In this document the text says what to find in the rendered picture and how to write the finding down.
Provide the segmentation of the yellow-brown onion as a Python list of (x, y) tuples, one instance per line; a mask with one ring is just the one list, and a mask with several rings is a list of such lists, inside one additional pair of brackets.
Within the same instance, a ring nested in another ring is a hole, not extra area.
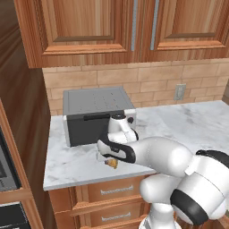
[(108, 159), (108, 160), (105, 161), (105, 164), (113, 167), (114, 169), (116, 169), (117, 166), (118, 166), (118, 161), (116, 159)]

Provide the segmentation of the grey built-in microwave oven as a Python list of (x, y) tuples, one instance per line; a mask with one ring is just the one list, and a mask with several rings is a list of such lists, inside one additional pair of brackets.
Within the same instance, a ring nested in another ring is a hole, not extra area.
[(0, 127), (0, 191), (17, 190), (20, 187), (21, 181)]

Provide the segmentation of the black built-in oven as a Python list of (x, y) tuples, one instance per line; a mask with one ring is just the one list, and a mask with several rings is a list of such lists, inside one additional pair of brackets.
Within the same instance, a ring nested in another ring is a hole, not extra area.
[(0, 205), (0, 229), (31, 229), (20, 202)]

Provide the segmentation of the wooden wall cupboard door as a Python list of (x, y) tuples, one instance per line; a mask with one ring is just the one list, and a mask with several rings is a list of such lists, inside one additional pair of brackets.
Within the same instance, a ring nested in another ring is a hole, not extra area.
[(133, 0), (14, 0), (30, 68), (128, 64), (140, 58), (142, 2), (131, 51)]
[(141, 61), (229, 58), (229, 0), (160, 0), (150, 51), (154, 7), (144, 1)]

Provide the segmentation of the tall wooden oven cabinet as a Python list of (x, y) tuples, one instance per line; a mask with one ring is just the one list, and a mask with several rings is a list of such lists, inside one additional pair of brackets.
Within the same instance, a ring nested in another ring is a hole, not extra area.
[(57, 229), (43, 190), (50, 119), (43, 72), (27, 63), (16, 0), (0, 0), (0, 138), (19, 182), (16, 190), (0, 191), (0, 204), (20, 203), (27, 229)]

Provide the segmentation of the black toaster oven door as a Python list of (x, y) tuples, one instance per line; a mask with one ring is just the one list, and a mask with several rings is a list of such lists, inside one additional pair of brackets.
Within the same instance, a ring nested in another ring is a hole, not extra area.
[(71, 114), (64, 120), (65, 136), (69, 147), (96, 143), (109, 119), (84, 121), (84, 115), (101, 115), (109, 113)]

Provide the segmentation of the wooden drawer front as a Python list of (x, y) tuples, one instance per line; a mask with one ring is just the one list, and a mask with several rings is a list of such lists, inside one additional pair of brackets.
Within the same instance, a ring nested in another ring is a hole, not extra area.
[[(114, 223), (120, 223), (128, 220), (132, 220), (138, 218), (142, 215), (143, 204), (142, 203), (133, 203), (129, 205), (125, 205), (123, 207), (113, 207), (105, 210), (100, 210), (96, 212), (92, 212), (90, 214), (90, 222), (92, 227), (101, 226), (101, 225), (109, 225)], [(116, 220), (111, 220), (107, 222), (102, 222), (101, 217), (110, 217), (110, 216), (118, 216), (127, 214), (131, 212), (131, 216)]]
[[(140, 182), (143, 176), (132, 177), (127, 179), (113, 180), (110, 182), (98, 182), (88, 186), (89, 202), (97, 202), (109, 199), (118, 199), (138, 195), (140, 193)], [(114, 194), (101, 195), (100, 190), (109, 191), (133, 185), (132, 191), (118, 192)]]

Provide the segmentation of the grey toaster oven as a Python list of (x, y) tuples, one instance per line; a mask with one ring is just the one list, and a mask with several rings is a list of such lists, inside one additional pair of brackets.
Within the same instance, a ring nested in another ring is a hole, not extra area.
[(134, 119), (129, 125), (136, 126), (136, 109), (123, 87), (71, 89), (65, 90), (63, 96), (63, 117), (92, 113), (109, 113), (126, 115)]

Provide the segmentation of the grey wall socket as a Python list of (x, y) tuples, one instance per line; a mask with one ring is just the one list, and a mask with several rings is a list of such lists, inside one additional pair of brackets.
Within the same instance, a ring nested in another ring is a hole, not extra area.
[(185, 90), (185, 84), (177, 84), (175, 86), (174, 100), (183, 100)]

